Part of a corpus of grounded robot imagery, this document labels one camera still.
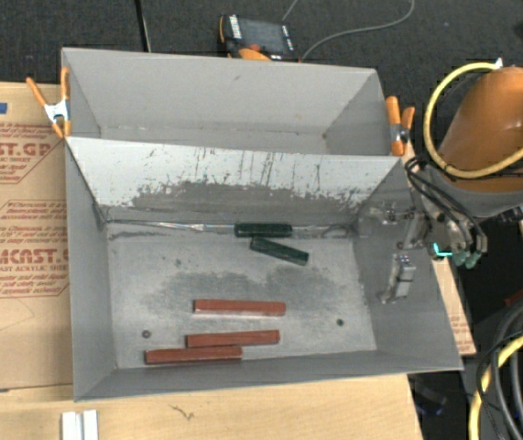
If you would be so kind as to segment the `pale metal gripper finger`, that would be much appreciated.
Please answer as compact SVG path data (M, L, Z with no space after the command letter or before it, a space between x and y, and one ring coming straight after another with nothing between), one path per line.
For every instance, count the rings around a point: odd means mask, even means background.
M410 208L400 209L395 203L377 203L369 206L369 216L382 225L395 225L410 218Z
M381 303L394 303L406 299L414 281L416 266L407 254L395 254L386 288L381 292Z

